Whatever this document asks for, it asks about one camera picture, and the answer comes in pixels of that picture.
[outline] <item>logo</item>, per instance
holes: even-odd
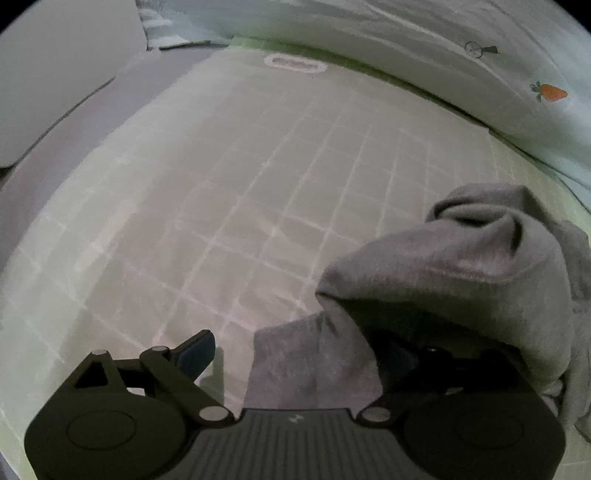
[[[304,417],[302,417],[302,416],[301,416],[301,415],[299,415],[299,414],[296,414],[296,415],[294,415],[293,417],[289,417],[289,418],[288,418],[288,420],[289,420],[290,422],[292,422],[292,423],[295,423],[295,424],[297,424],[298,422],[300,422],[300,421],[304,420]]]

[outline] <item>circular cap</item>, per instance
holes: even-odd
[[[364,420],[370,421],[371,423],[383,423],[390,419],[391,412],[383,407],[370,407],[366,408],[361,413],[361,416]]]
[[[211,407],[205,407],[199,410],[199,416],[203,420],[207,421],[221,421],[227,418],[228,415],[230,415],[228,409],[216,405],[212,405]]]
[[[135,420],[116,410],[91,411],[68,425],[70,441],[85,450],[111,450],[128,442],[136,430]]]
[[[507,448],[521,440],[523,423],[502,411],[474,410],[460,416],[454,425],[458,438],[483,449]]]

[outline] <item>gray cloth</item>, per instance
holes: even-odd
[[[364,335],[445,332],[516,352],[532,385],[559,395],[561,423],[591,437],[589,242],[527,188],[454,190],[424,225],[336,260],[316,297],[321,313],[256,333],[245,407],[355,413],[382,394]]]

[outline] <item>carrot print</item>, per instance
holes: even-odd
[[[560,100],[568,95],[564,90],[559,89],[553,85],[548,85],[547,83],[543,83],[540,85],[539,82],[532,83],[530,85],[531,91],[537,93],[538,95],[536,98],[539,102],[542,101],[542,97],[544,97],[549,102],[555,102],[556,100]]]

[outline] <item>small cartoon print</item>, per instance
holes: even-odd
[[[560,100],[561,98],[568,96],[568,93],[566,93],[564,90],[561,90],[553,85],[548,85],[547,83],[532,83],[530,88],[532,92],[538,94],[536,98],[539,102],[542,101],[542,97],[544,97],[549,102],[555,102],[556,100]]]

